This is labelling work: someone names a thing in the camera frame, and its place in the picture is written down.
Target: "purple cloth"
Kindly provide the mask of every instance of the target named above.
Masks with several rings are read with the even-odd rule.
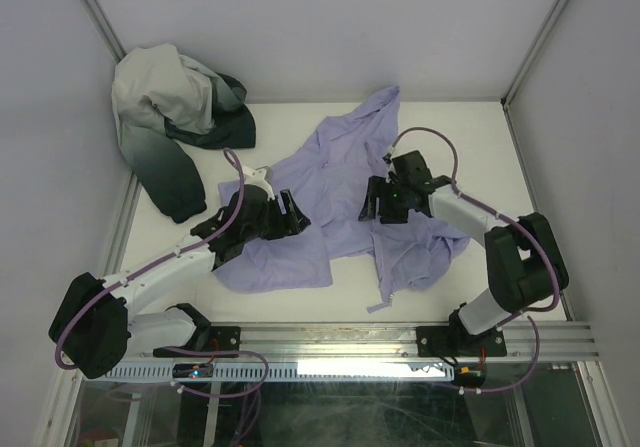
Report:
[[[407,287],[425,289],[448,270],[469,239],[446,223],[411,212],[409,223],[358,222],[371,175],[398,134],[400,89],[383,89],[353,112],[327,117],[291,157],[272,167],[274,191],[290,189],[311,226],[280,240],[248,243],[215,274],[239,292],[331,285],[330,259],[374,255],[382,301]],[[237,182],[219,185],[227,203]]]

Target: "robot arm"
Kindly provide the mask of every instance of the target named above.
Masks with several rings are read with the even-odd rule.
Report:
[[[310,225],[288,190],[280,192],[285,212],[281,211],[269,184],[268,168],[243,167],[243,174],[242,204],[230,224],[238,192],[215,216],[148,261],[103,279],[84,273],[73,280],[49,329],[54,342],[105,287],[119,285],[77,321],[64,341],[64,353],[88,378],[104,375],[128,354],[165,346],[205,348],[211,325],[193,306],[178,304],[165,312],[140,312],[177,286],[231,261],[247,242],[297,235]],[[212,235],[223,226],[220,235]]]
[[[452,343],[480,336],[553,294],[547,268],[518,229],[458,195],[450,178],[432,177],[418,151],[391,162],[389,179],[369,179],[359,220],[372,220],[379,215],[381,223],[405,223],[408,211],[415,210],[448,222],[485,248],[489,288],[451,314],[450,327],[456,330]],[[542,246],[564,289],[569,277],[547,219],[532,213],[520,217],[518,223]]]

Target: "white table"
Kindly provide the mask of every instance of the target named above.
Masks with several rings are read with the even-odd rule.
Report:
[[[345,114],[357,104],[259,104],[249,106],[257,124],[255,149],[238,151],[243,164],[272,165],[293,154],[327,115]],[[436,128],[450,137],[460,154],[459,182],[469,193],[514,215],[532,211],[525,181],[502,108],[498,102],[403,103],[400,129]],[[162,215],[142,190],[129,235],[123,268],[169,247],[191,227],[220,207],[217,185],[236,178],[220,151],[183,145],[204,182],[208,210],[176,225]],[[434,175],[451,173],[451,153],[440,139],[412,133],[396,153],[420,149]],[[282,290],[238,294],[213,274],[176,289],[147,311],[190,302],[214,322],[402,322],[444,321],[460,303],[471,301],[487,287],[484,250],[475,243],[452,264],[450,271],[426,292],[396,293],[393,306],[373,314],[368,306],[380,303],[373,258],[363,255],[331,263],[334,284],[322,289]],[[539,320],[565,320],[561,307],[535,314]]]

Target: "pile of clothes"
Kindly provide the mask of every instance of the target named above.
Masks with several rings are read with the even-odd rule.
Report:
[[[113,109],[122,153],[160,211],[183,222],[206,209],[193,161],[173,142],[208,149],[255,146],[247,91],[180,55],[170,44],[135,49],[116,68]],[[256,293],[326,287],[330,261],[372,255],[382,303],[405,288],[426,289],[449,269],[469,238],[445,222],[410,212],[407,224],[359,222],[370,176],[386,176],[382,160],[398,135],[400,89],[373,94],[353,112],[327,117],[300,149],[272,166],[274,191],[289,189],[311,226],[279,240],[254,240],[215,271],[230,289]],[[237,182],[219,185],[229,202]]]

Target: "gray wall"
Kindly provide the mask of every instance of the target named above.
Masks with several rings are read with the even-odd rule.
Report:
[[[174,42],[253,102],[493,99],[554,0],[100,0],[125,49]]]
[[[541,210],[635,443],[640,392],[640,0],[573,0],[512,109]]]
[[[114,62],[79,0],[0,0],[0,443],[30,445],[55,369],[47,330],[95,270],[127,171]]]

